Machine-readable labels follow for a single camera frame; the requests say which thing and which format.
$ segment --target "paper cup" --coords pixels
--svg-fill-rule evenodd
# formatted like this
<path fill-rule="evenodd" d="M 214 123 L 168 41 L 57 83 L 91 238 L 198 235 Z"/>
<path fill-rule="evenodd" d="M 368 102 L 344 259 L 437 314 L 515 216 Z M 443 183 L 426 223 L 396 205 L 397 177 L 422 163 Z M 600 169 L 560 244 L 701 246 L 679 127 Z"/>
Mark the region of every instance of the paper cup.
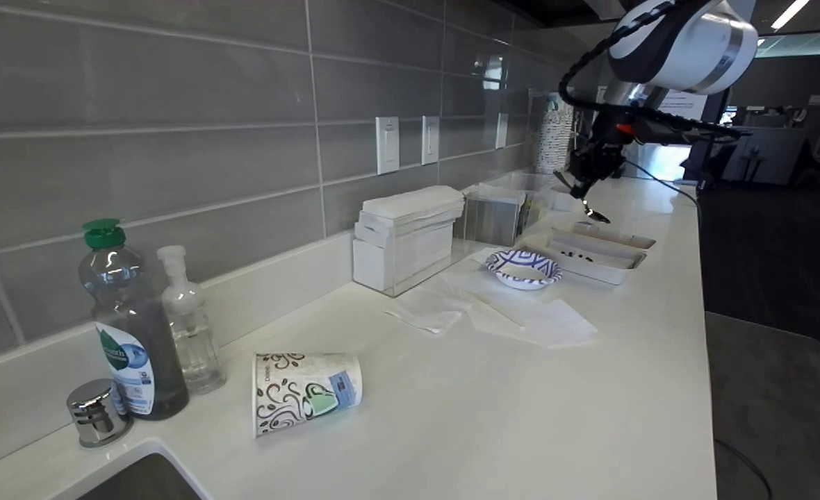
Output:
<path fill-rule="evenodd" d="M 353 408 L 361 401 L 355 355 L 255 352 L 254 366 L 255 435 Z"/>

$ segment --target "white countertop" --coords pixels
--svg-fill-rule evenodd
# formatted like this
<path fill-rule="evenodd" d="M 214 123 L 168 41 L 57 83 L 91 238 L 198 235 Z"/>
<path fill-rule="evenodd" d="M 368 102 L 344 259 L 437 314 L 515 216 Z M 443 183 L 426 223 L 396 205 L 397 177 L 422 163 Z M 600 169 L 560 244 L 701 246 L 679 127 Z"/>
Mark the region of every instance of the white countertop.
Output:
<path fill-rule="evenodd" d="M 94 449 L 63 427 L 4 459 L 0 498 L 57 498 L 165 446 L 216 500 L 714 500 L 696 209 L 643 180 L 600 183 L 593 202 L 657 238 L 622 285 L 557 284 L 597 324 L 593 348 L 537 351 L 467 324 L 432 338 L 351 284 L 229 344 L 230 381 L 177 416 Z M 254 352 L 289 351 L 355 352 L 365 402 L 254 438 Z"/>

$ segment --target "sink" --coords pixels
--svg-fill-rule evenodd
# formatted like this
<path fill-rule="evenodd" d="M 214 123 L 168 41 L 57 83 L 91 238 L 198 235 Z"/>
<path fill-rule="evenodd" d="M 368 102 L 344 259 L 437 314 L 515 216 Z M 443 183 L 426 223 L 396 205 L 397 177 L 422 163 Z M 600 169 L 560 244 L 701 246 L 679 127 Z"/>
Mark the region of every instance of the sink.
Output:
<path fill-rule="evenodd" d="M 177 498 L 201 500 L 208 498 L 189 477 L 186 467 L 158 441 L 148 441 L 104 469 L 86 476 L 70 487 L 61 500 L 119 500 L 119 498 Z"/>

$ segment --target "green bottle cap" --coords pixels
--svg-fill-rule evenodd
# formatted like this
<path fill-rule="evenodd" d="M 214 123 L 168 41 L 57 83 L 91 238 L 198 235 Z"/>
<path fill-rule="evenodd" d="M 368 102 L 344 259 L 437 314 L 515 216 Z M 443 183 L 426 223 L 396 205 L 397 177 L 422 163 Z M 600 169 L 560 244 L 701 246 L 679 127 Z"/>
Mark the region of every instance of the green bottle cap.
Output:
<path fill-rule="evenodd" d="M 125 231 L 118 219 L 91 219 L 83 224 L 83 241 L 86 246 L 97 251 L 115 251 L 125 244 Z"/>

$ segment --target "metal cap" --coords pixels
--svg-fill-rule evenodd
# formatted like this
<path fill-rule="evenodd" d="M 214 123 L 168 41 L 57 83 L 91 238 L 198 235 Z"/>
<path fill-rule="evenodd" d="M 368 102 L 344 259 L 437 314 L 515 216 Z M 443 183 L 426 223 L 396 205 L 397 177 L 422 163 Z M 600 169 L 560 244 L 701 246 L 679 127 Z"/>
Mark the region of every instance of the metal cap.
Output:
<path fill-rule="evenodd" d="M 119 391 L 109 378 L 89 381 L 79 387 L 68 408 L 76 420 L 79 441 L 97 446 L 123 435 L 132 427 L 132 416 L 119 402 Z"/>

